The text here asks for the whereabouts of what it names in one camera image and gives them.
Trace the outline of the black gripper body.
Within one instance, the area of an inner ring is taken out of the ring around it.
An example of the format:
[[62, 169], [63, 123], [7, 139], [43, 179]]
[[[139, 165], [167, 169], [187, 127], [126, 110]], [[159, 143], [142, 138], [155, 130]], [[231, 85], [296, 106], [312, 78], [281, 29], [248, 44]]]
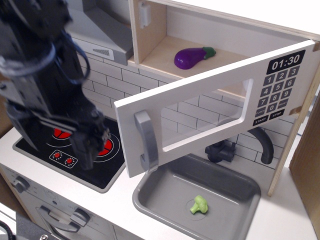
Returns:
[[48, 128], [101, 133], [108, 130], [105, 117], [83, 94], [80, 86], [67, 90], [42, 90], [37, 85], [26, 89], [23, 85], [5, 85], [6, 111], [30, 111], [40, 124], [39, 133]]

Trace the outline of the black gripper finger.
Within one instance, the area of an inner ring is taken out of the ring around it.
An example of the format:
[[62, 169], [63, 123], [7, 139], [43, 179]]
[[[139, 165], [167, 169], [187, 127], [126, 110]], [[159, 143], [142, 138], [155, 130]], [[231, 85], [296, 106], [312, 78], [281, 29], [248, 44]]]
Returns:
[[99, 153], [104, 150], [109, 138], [109, 129], [93, 133], [78, 130], [72, 133], [70, 137], [71, 146], [83, 170], [91, 170], [94, 167], [94, 161]]
[[8, 109], [7, 115], [27, 143], [38, 150], [40, 143], [37, 135], [40, 130], [40, 123], [37, 118], [27, 110]]

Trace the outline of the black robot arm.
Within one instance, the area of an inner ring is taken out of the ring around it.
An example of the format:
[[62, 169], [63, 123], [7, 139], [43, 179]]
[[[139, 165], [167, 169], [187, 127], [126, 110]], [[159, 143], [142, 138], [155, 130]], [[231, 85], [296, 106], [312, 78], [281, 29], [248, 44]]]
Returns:
[[84, 95], [90, 71], [85, 53], [66, 32], [65, 0], [3, 0], [0, 3], [0, 94], [13, 126], [36, 150], [54, 128], [71, 135], [84, 170], [93, 168], [110, 131], [101, 111]]

